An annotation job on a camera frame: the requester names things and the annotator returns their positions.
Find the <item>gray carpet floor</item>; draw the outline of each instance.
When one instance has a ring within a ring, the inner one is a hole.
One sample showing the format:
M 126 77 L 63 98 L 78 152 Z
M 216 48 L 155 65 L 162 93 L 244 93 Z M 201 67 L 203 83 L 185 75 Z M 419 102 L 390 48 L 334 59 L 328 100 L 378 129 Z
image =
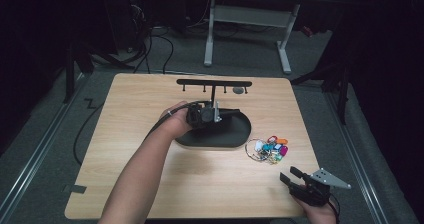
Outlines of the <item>gray carpet floor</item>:
M 279 29 L 264 29 L 245 26 L 242 30 L 218 30 L 215 38 L 213 65 L 203 66 L 206 34 L 203 29 L 191 29 L 186 34 L 175 33 L 167 29 L 155 29 L 154 34 L 161 35 L 172 42 L 173 54 L 166 65 L 167 73 L 195 73 L 226 76 L 259 76 L 294 79 L 312 71 L 331 32 L 306 37 L 293 32 L 287 45 L 288 58 L 292 74 L 282 72 L 275 41 L 281 36 Z M 161 72 L 163 64 L 171 53 L 168 41 L 152 38 L 152 49 L 148 56 L 151 72 Z M 118 58 L 126 58 L 122 53 Z M 73 156 L 76 143 L 77 156 L 83 159 L 100 112 L 95 113 L 82 129 L 84 121 L 95 107 L 104 102 L 114 75 L 124 72 L 110 65 L 96 64 L 90 76 L 79 81 L 78 93 L 70 105 L 66 116 L 51 140 L 48 152 L 36 168 L 36 174 L 26 191 L 7 218 L 7 223 L 96 223 L 95 220 L 68 220 L 64 210 L 69 193 L 64 192 L 65 185 L 72 185 L 78 175 L 79 165 Z M 147 74 L 147 65 L 143 63 L 138 73 Z M 341 205 L 341 223 L 418 223 L 408 203 L 403 198 L 395 178 L 381 155 L 368 128 L 367 122 L 355 98 L 352 87 L 349 88 L 349 102 L 346 109 L 346 126 L 341 126 L 335 117 L 331 105 L 337 93 L 322 93 L 320 81 L 308 81 L 293 86 L 302 117 L 310 136 L 319 165 L 342 180 L 350 183 L 351 190 L 333 189 Z M 64 107 L 65 75 L 56 80 L 54 88 L 34 108 L 31 118 L 8 151 L 0 158 L 2 179 L 0 181 L 0 200 L 6 200 L 26 163 L 42 141 L 56 114 Z M 355 172 L 357 162 L 352 161 L 346 142 L 354 143 L 360 157 L 360 165 L 366 176 Z M 385 220 L 376 221 L 375 210 L 370 206 L 366 192 L 361 186 L 362 179 L 369 179 L 373 194 L 378 198 Z M 275 220 L 243 220 L 242 223 L 308 223 L 304 217 Z M 197 223 L 223 223 L 223 220 L 197 220 Z

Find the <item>white table leg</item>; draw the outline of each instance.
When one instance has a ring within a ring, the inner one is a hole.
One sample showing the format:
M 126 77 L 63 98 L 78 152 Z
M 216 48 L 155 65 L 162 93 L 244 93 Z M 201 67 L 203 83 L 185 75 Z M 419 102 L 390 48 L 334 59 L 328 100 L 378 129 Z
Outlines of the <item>white table leg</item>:
M 209 32 L 208 39 L 206 40 L 206 50 L 205 50 L 205 66 L 212 65 L 212 55 L 213 55 L 213 23 L 215 19 L 215 0 L 211 0 L 210 14 L 209 14 Z
M 300 5 L 297 4 L 293 8 L 293 12 L 290 15 L 288 25 L 286 27 L 286 33 L 282 41 L 277 42 L 278 53 L 280 54 L 281 65 L 283 66 L 283 72 L 285 74 L 291 74 L 290 63 L 287 58 L 286 45 L 289 40 L 290 33 L 293 29 L 294 22 L 296 21 L 297 13 L 299 12 Z

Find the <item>cable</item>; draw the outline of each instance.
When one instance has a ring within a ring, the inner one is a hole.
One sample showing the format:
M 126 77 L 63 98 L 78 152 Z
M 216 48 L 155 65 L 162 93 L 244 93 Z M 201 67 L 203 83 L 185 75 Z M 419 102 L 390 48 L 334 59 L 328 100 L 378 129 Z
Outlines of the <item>cable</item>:
M 198 26 L 198 25 L 203 25 L 204 23 L 208 23 L 207 21 L 205 21 L 205 22 L 203 22 L 203 23 L 201 23 L 201 22 L 203 21 L 203 19 L 205 19 L 206 13 L 208 12 L 208 7 L 209 7 L 209 3 L 210 3 L 210 1 L 211 1 L 211 0 L 208 0 L 208 2 L 206 3 L 205 11 L 203 12 L 203 15 L 202 15 L 202 17 L 199 19 L 199 21 L 198 21 L 198 22 L 196 22 L 196 24 L 193 24 L 193 25 L 187 26 L 186 28 L 191 28 L 191 27 L 195 27 L 195 26 Z
M 331 207 L 331 209 L 333 209 L 334 216 L 336 216 L 336 223 L 338 224 L 338 223 L 340 223 L 340 219 L 339 219 L 339 217 L 340 217 L 340 203 L 333 194 L 331 194 L 331 196 L 336 201 L 339 210 L 337 210 L 336 207 L 333 205 L 333 203 L 331 203 L 330 201 L 328 201 L 328 205 Z
M 146 137 L 144 138 L 144 140 L 146 140 L 146 138 L 152 133 L 152 132 L 154 132 L 160 125 L 162 125 L 162 123 L 164 123 L 169 117 L 171 117 L 174 113 L 176 113 L 177 111 L 179 111 L 179 110 L 181 110 L 181 109 L 183 109 L 183 108 L 187 108 L 187 107 L 189 107 L 189 106 L 191 106 L 191 105 L 194 105 L 194 104 L 199 104 L 199 103 L 204 103 L 204 104 L 206 104 L 206 103 L 209 103 L 209 101 L 194 101 L 194 102 L 190 102 L 190 103 L 186 103 L 186 104 L 184 104 L 184 105 L 182 105 L 182 106 L 179 106 L 179 107 L 177 107 L 177 108 L 175 108 L 175 109 L 173 109 L 173 110 L 171 110 L 171 111 L 169 111 L 168 110 L 168 113 L 167 114 L 165 114 L 163 117 L 161 117 L 160 119 L 159 119 L 159 121 L 157 121 L 156 122 L 156 124 L 152 127 L 152 129 L 150 129 L 150 131 L 149 131 L 149 133 L 147 133 L 147 135 L 146 135 Z
M 81 132 L 84 129 L 85 125 L 87 125 L 88 121 L 91 119 L 91 117 L 93 117 L 94 113 L 96 113 L 104 104 L 105 103 L 103 102 L 98 107 L 96 107 L 96 109 L 87 117 L 87 119 L 85 120 L 84 124 L 82 124 L 81 128 L 79 129 L 77 136 L 75 137 L 74 146 L 73 146 L 73 153 L 74 153 L 75 161 L 80 166 L 82 165 L 82 162 L 78 159 L 78 156 L 77 156 L 77 142 L 78 142 L 78 138 L 81 135 Z
M 141 63 L 143 63 L 143 61 L 147 58 L 147 56 L 149 55 L 150 51 L 152 50 L 152 35 L 151 32 L 149 33 L 149 50 L 147 50 L 147 53 L 144 55 L 143 59 L 141 59 L 141 61 L 138 63 L 138 65 L 134 68 L 133 73 L 136 73 L 138 68 L 140 67 Z M 147 65 L 147 70 L 150 74 L 150 67 Z
M 163 39 L 163 40 L 165 40 L 165 41 L 169 42 L 169 44 L 171 44 L 171 53 L 169 54 L 168 59 L 166 59 L 165 63 L 164 63 L 164 64 L 163 64 L 163 66 L 162 66 L 162 73 L 163 73 L 163 74 L 165 74 L 165 67 L 166 67 L 166 64 L 168 64 L 169 59 L 171 59 L 172 54 L 174 54 L 174 44 L 172 44 L 172 42 L 171 42 L 168 38 L 165 38 L 165 37 L 163 37 L 163 36 L 156 36 L 156 35 L 155 35 L 155 36 L 152 36 L 152 37 L 161 38 L 161 39 Z

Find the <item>wooden table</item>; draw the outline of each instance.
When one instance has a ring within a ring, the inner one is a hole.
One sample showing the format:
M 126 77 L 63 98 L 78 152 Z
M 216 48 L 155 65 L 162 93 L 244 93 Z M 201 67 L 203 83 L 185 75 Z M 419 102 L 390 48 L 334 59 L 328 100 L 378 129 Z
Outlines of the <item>wooden table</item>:
M 251 81 L 248 94 L 217 87 L 220 108 L 239 108 L 251 121 L 250 138 L 286 138 L 288 154 L 276 165 L 250 159 L 244 145 L 232 149 L 188 148 L 174 141 L 148 218 L 273 218 L 303 215 L 280 182 L 290 166 L 312 173 L 318 163 L 292 87 L 283 78 L 118 74 L 113 80 L 76 180 L 70 219 L 98 219 L 118 175 L 162 111 L 186 100 L 209 100 L 210 88 L 176 84 L 179 78 Z

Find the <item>black clamp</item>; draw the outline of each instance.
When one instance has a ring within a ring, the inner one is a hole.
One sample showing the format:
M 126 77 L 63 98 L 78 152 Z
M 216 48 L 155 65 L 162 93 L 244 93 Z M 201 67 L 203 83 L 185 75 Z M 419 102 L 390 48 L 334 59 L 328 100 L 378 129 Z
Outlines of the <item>black clamp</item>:
M 305 181 L 305 186 L 291 182 L 290 178 L 283 173 L 280 173 L 280 180 L 289 187 L 291 195 L 310 206 L 324 206 L 327 204 L 331 196 L 331 186 L 351 189 L 350 184 L 345 183 L 322 168 L 308 175 L 292 166 L 290 167 L 290 172 L 298 178 L 302 178 Z

